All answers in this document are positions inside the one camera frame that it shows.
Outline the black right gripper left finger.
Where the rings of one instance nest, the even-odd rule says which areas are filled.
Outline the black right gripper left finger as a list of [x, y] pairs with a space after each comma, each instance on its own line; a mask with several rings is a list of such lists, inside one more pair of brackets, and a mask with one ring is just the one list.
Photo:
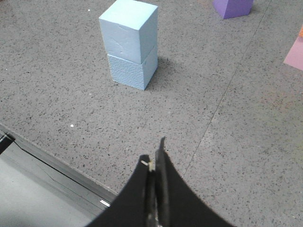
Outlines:
[[91, 221], [89, 227], [143, 227], [148, 155], [141, 155], [133, 174], [111, 205]]

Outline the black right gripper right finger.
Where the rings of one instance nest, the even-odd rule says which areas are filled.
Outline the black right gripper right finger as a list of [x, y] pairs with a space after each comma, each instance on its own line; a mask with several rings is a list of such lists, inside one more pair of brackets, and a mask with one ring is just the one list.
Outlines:
[[159, 224], [163, 227], [231, 227], [206, 206], [175, 169], [161, 138], [155, 152], [156, 196]]

